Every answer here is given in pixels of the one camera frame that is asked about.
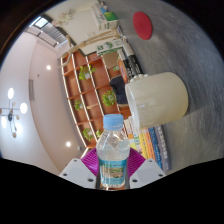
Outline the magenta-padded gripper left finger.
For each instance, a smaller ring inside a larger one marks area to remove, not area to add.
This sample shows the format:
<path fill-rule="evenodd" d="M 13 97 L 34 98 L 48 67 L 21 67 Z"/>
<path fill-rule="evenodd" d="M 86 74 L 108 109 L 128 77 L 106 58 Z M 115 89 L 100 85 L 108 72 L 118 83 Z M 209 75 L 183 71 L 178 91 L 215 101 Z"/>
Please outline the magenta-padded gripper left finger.
<path fill-rule="evenodd" d="M 81 159 L 73 158 L 60 173 L 60 177 L 78 186 L 95 189 L 99 172 L 99 161 L 95 149 Z"/>

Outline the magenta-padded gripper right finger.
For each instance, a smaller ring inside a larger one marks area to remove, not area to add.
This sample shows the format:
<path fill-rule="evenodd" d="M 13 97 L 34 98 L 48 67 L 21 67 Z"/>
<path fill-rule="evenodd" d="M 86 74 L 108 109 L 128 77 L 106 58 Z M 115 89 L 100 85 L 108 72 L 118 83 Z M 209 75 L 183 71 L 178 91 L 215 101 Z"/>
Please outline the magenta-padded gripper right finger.
<path fill-rule="evenodd" d="M 130 149 L 127 159 L 127 176 L 129 188 L 135 189 L 146 186 L 166 176 L 153 159 L 145 159 L 134 149 Z"/>

